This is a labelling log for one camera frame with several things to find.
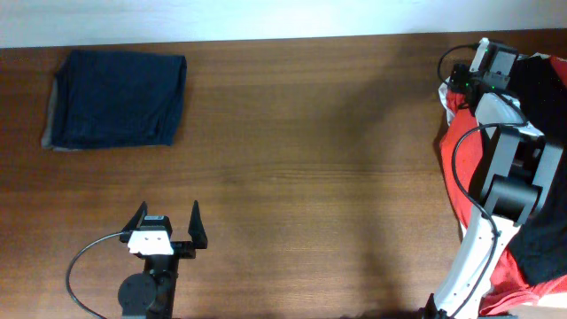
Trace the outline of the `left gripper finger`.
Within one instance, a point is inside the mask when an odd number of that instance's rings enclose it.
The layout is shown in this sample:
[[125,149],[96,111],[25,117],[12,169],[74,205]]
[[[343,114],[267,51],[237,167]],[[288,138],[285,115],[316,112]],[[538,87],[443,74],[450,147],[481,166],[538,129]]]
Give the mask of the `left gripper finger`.
[[145,201],[142,202],[140,207],[136,210],[133,217],[127,222],[124,228],[121,231],[119,236],[119,240],[121,242],[128,242],[130,240],[131,234],[133,231],[137,230],[141,222],[143,221],[144,217],[147,215],[148,206]]
[[195,249],[206,249],[208,247],[208,238],[201,219],[197,200],[194,201],[191,209],[188,234],[191,237],[191,242]]

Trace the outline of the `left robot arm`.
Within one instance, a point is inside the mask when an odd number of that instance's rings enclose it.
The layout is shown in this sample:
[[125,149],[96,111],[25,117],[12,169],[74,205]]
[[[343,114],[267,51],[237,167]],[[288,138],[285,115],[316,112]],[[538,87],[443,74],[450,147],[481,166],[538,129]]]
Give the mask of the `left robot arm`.
[[199,204],[194,202],[188,241],[171,239],[171,221],[165,215],[149,215],[142,203],[122,229],[120,241],[144,262],[144,269],[127,277],[118,291],[121,316],[126,319],[171,318],[175,303],[178,265],[191,260],[208,246]]

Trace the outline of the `black shorts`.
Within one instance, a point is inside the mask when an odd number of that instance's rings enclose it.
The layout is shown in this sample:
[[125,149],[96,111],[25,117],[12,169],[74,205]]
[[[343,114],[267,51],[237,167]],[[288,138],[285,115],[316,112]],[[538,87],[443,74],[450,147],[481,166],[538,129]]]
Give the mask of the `black shorts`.
[[485,130],[472,194],[519,227],[509,253],[535,286],[566,274],[566,64],[521,59],[508,88],[512,97],[485,92],[474,109]]

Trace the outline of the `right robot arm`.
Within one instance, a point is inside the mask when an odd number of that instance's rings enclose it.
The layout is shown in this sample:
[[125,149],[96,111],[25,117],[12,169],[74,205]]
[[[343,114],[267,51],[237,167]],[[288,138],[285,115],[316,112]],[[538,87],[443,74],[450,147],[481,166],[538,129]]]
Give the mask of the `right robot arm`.
[[517,50],[487,38],[470,44],[469,66],[456,64],[439,95],[448,131],[441,140],[447,192],[463,239],[424,318],[479,318],[509,242],[544,206],[563,153],[548,142],[508,92]]

